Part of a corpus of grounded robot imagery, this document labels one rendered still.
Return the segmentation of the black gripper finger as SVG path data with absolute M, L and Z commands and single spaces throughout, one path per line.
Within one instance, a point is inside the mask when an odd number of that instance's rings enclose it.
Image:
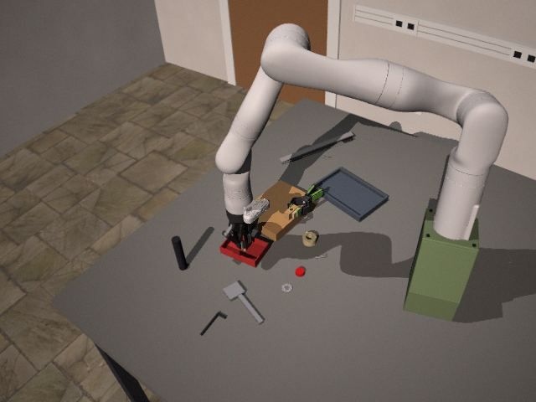
M 243 223 L 240 224 L 240 232 L 236 232 L 232 230 L 232 224 L 230 224 L 230 227 L 222 232 L 222 235 L 225 236 L 229 241 L 236 244 L 236 247 L 243 250 L 244 249 L 244 241 L 243 241 L 243 235 L 244 235 L 244 227 L 245 225 Z M 233 233 L 232 233 L 233 231 Z M 233 237 L 234 236 L 234 237 Z
M 252 229 L 256 228 L 256 225 L 258 223 L 258 219 L 256 219 L 253 224 L 252 223 L 247 224 L 248 227 L 244 229 L 245 242 L 247 242 L 249 244 L 251 243 L 251 239 L 252 239 L 252 237 L 251 237 Z

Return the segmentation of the cream ring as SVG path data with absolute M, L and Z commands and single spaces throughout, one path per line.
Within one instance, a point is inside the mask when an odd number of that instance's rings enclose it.
M 310 239 L 310 240 L 308 240 Z M 314 246 L 317 242 L 317 237 L 314 233 L 312 232 L 306 232 L 305 234 L 303 234 L 302 236 L 302 243 L 305 245 L 305 246 Z

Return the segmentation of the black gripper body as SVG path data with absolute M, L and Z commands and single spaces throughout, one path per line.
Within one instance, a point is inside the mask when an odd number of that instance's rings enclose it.
M 243 223 L 245 225 L 244 229 L 248 227 L 247 223 L 244 222 L 243 214 L 236 215 L 231 214 L 226 209 L 226 214 L 229 219 L 229 227 L 230 224 L 232 224 L 232 230 L 240 232 L 240 224 Z

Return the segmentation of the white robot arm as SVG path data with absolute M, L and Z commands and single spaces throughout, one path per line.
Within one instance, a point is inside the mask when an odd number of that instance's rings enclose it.
M 309 51 L 310 50 L 310 51 Z M 251 148 L 260 137 L 284 84 L 324 90 L 391 111 L 429 112 L 462 128 L 451 149 L 433 228 L 452 240 L 469 240 L 491 166 L 508 129 L 508 114 L 485 90 L 438 80 L 384 59 L 333 59 L 311 51 L 306 31 L 293 23 L 268 35 L 260 68 L 215 156 L 224 173 L 225 207 L 250 224 L 269 207 L 254 200 Z

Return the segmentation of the light brown wooden board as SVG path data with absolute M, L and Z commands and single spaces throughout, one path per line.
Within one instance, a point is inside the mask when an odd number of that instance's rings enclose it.
M 277 242 L 284 234 L 286 234 L 293 226 L 295 226 L 302 218 L 304 218 L 312 209 L 317 206 L 317 200 L 309 204 L 309 212 L 296 216 L 296 211 L 304 205 L 297 205 L 298 208 L 292 212 L 290 219 L 285 218 L 285 211 L 288 209 L 292 198 L 303 197 L 306 193 L 298 188 L 291 186 L 283 181 L 278 181 L 271 188 L 265 191 L 259 199 L 268 199 L 270 207 L 259 217 L 256 225 L 256 230 L 263 235 Z

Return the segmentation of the red rectangular tray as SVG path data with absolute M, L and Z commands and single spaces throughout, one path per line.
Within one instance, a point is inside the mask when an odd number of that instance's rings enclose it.
M 252 236 L 251 236 L 252 237 Z M 220 253 L 256 267 L 269 249 L 269 243 L 252 237 L 251 243 L 246 242 L 247 251 L 240 250 L 228 239 L 220 246 Z

